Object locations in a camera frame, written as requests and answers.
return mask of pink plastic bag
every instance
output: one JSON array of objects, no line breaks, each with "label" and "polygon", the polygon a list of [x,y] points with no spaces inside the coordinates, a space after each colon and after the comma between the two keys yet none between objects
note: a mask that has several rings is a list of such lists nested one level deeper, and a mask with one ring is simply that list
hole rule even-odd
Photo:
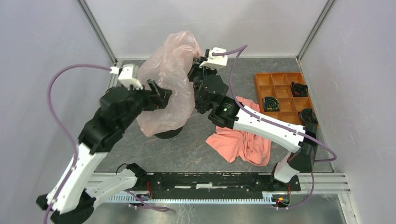
[{"label": "pink plastic bag", "polygon": [[185,125],[194,109],[194,90],[187,74],[194,57],[201,50],[190,31],[171,34],[164,46],[158,49],[139,68],[137,78],[149,88],[148,79],[153,79],[165,89],[173,91],[165,109],[142,112],[137,117],[141,131],[146,136],[175,130]]}]

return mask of white panel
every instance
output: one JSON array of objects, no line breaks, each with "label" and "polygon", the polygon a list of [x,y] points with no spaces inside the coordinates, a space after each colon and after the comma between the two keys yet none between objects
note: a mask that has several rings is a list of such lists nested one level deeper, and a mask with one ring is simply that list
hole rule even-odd
[{"label": "white panel", "polygon": [[[1,1],[0,30],[0,223],[38,224],[35,200],[55,186],[74,147],[50,117],[47,85],[68,65],[111,63],[75,0]],[[73,69],[55,82],[55,111],[75,139],[108,80],[107,71]]]},{"label": "white panel", "polygon": [[363,224],[394,223],[395,10],[394,0],[336,1],[302,60]]},{"label": "white panel", "polygon": [[118,58],[147,58],[171,33],[243,56],[296,56],[326,0],[87,0]]}]

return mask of purple cable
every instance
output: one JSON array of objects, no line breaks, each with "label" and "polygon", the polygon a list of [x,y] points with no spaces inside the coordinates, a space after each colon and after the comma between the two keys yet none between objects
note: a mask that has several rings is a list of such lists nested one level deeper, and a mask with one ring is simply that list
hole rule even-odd
[{"label": "purple cable", "polygon": [[159,211],[159,212],[167,212],[170,211],[170,208],[167,207],[163,207],[163,206],[151,206],[148,205],[147,203],[145,203],[143,200],[141,200],[138,196],[136,196],[134,193],[125,190],[124,192],[132,195],[136,200],[138,200],[139,202],[141,202],[144,206],[143,207],[138,207],[138,208],[142,208],[142,209],[152,209],[154,211]]},{"label": "purple cable", "polygon": [[[94,64],[75,64],[75,65],[71,65],[71,66],[68,66],[68,67],[60,70],[56,75],[54,75],[54,77],[49,82],[48,89],[47,89],[47,105],[48,105],[49,111],[51,112],[51,115],[54,118],[55,122],[63,130],[63,132],[67,135],[70,143],[73,145],[74,154],[73,154],[73,162],[71,163],[71,167],[75,167],[75,165],[77,163],[77,158],[78,158],[77,143],[75,142],[75,140],[73,139],[73,137],[71,136],[69,131],[67,131],[66,127],[62,124],[62,122],[59,120],[57,114],[55,113],[54,106],[52,105],[52,101],[51,101],[51,91],[52,91],[52,86],[54,85],[54,82],[56,81],[56,79],[62,73],[64,73],[65,71],[73,69],[73,68],[94,68],[94,69],[102,69],[102,70],[106,70],[106,71],[111,71],[110,68],[102,67],[102,66],[94,65]],[[70,169],[67,172],[65,178],[62,180],[61,184],[59,185],[59,188],[56,190],[56,192],[54,194],[54,197],[52,198],[51,203],[48,205],[48,208],[45,211],[44,220],[42,222],[43,224],[47,223],[47,219],[48,219],[48,216],[49,216],[50,211],[52,209],[52,206],[54,206],[54,202],[53,201],[57,200],[59,193],[61,192],[62,188],[66,184],[66,182],[69,179],[69,177],[70,177],[72,172],[73,172],[72,169]]]},{"label": "purple cable", "polygon": [[315,162],[330,162],[330,161],[336,160],[336,159],[337,159],[336,153],[333,152],[329,147],[327,147],[327,146],[326,146],[325,144],[323,144],[321,141],[319,141],[319,140],[317,140],[317,139],[315,139],[315,138],[313,138],[313,137],[311,137],[311,136],[309,136],[309,135],[307,135],[307,134],[305,134],[305,133],[298,132],[297,130],[295,130],[295,129],[293,129],[293,128],[289,128],[289,127],[287,127],[287,126],[280,125],[280,124],[278,124],[278,123],[276,123],[276,122],[273,122],[273,121],[271,121],[271,120],[267,120],[267,119],[265,119],[265,118],[260,118],[260,116],[254,114],[254,113],[252,113],[252,112],[250,112],[250,111],[248,111],[247,109],[245,109],[245,108],[239,103],[239,101],[238,101],[237,98],[236,98],[234,89],[233,89],[233,73],[234,73],[234,68],[235,68],[235,65],[236,65],[236,61],[238,60],[239,55],[242,53],[242,51],[243,51],[246,47],[248,47],[247,44],[243,45],[242,47],[240,47],[240,48],[238,48],[238,49],[235,49],[235,50],[232,50],[232,51],[228,51],[228,52],[225,52],[225,53],[212,53],[213,56],[225,56],[225,55],[230,55],[230,54],[233,54],[233,53],[238,52],[238,54],[237,54],[236,57],[235,57],[234,63],[233,63],[233,65],[232,65],[232,67],[231,67],[231,73],[230,73],[230,90],[231,90],[231,93],[232,93],[232,95],[233,95],[233,98],[234,98],[236,104],[241,108],[241,110],[243,110],[244,112],[246,112],[247,114],[249,114],[250,116],[252,116],[252,117],[254,117],[254,118],[256,118],[256,119],[260,119],[261,121],[267,122],[267,123],[269,123],[269,124],[271,124],[271,125],[274,125],[274,126],[276,126],[276,127],[283,128],[283,129],[285,129],[285,130],[287,130],[287,131],[289,131],[289,132],[292,132],[292,133],[294,133],[294,134],[298,134],[298,135],[301,135],[301,136],[303,136],[303,137],[305,137],[305,138],[308,138],[309,140],[311,140],[311,141],[315,142],[316,144],[320,145],[321,147],[325,148],[325,150],[327,150],[328,152],[330,152],[330,154],[333,156],[333,158],[330,158],[330,159],[323,159],[323,160],[315,160]]}]

